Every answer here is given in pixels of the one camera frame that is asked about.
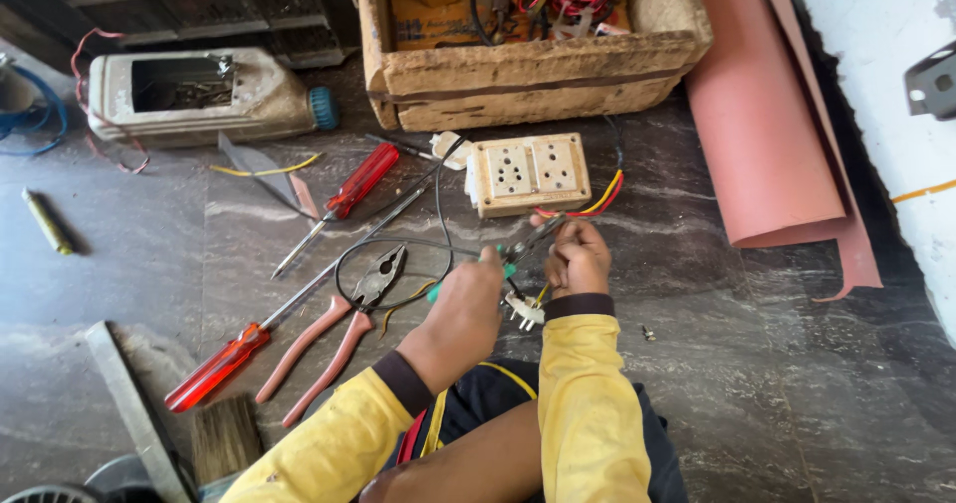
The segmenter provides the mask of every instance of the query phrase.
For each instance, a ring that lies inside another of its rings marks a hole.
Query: pink rolled sheet
[[[687,94],[735,248],[835,239],[841,299],[881,288],[790,0],[704,0],[714,43]]]

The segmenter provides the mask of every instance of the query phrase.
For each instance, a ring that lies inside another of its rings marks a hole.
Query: power socket
[[[466,193],[478,216],[577,208],[591,200],[591,179],[580,133],[476,142]]]

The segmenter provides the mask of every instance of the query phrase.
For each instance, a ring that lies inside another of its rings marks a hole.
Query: person's left hand
[[[497,250],[484,248],[481,262],[464,262],[448,274],[422,325],[396,348],[433,395],[491,354],[501,327],[498,300],[504,280]]]

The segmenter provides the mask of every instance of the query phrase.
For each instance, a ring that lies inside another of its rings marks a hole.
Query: red screwdriver
[[[399,151],[396,150],[394,146],[386,142],[379,144],[375,152],[366,157],[362,165],[352,173],[352,176],[345,180],[345,183],[339,188],[339,192],[328,200],[325,204],[325,209],[329,213],[325,214],[322,221],[318,222],[309,234],[307,234],[305,238],[302,238],[302,241],[295,246],[293,252],[289,253],[289,256],[279,263],[279,266],[272,272],[271,278],[279,277],[279,275],[285,271],[286,267],[292,264],[295,257],[304,250],[309,242],[316,238],[318,231],[325,227],[325,223],[329,219],[345,219],[345,216],[349,215],[349,210],[352,209],[352,206],[372,189],[372,186],[381,179],[385,171],[395,164],[398,158]]]
[[[395,164],[398,158],[399,152],[395,150],[395,147],[386,143],[379,144],[375,151],[362,162],[362,165],[352,173],[352,176],[345,180],[345,183],[339,188],[339,192],[328,200],[325,204],[325,209],[328,210],[329,213],[326,214],[322,222],[320,222],[316,228],[313,228],[313,232],[299,245],[304,247],[309,240],[315,237],[315,234],[321,226],[332,217],[342,219],[348,215],[352,206],[372,189],[372,186]],[[412,201],[421,196],[423,191],[424,189],[419,188],[419,190],[411,195],[404,203],[399,204],[376,228],[370,230],[363,239],[371,236],[379,228],[383,228],[411,204]],[[293,254],[290,255],[287,260],[291,261],[298,252],[301,252],[301,247],[296,247]],[[315,279],[293,296],[292,299],[280,307],[278,311],[263,321],[262,324],[250,322],[246,325],[238,338],[227,342],[218,352],[213,354],[211,358],[206,360],[205,363],[200,365],[192,374],[186,377],[182,383],[166,395],[164,401],[166,407],[175,413],[182,413],[206,397],[209,391],[219,385],[229,374],[232,374],[236,367],[245,362],[253,350],[269,340],[269,328],[275,325],[279,317],[285,314],[294,303],[305,297],[309,290],[327,276],[332,268],[335,267],[335,264],[335,262],[330,264],[322,273],[317,275]]]

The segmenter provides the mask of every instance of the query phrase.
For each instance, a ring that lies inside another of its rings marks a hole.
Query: white wall
[[[956,40],[956,0],[805,0],[890,197],[956,179],[956,121],[911,117],[903,73]],[[956,347],[956,188],[896,204]]]

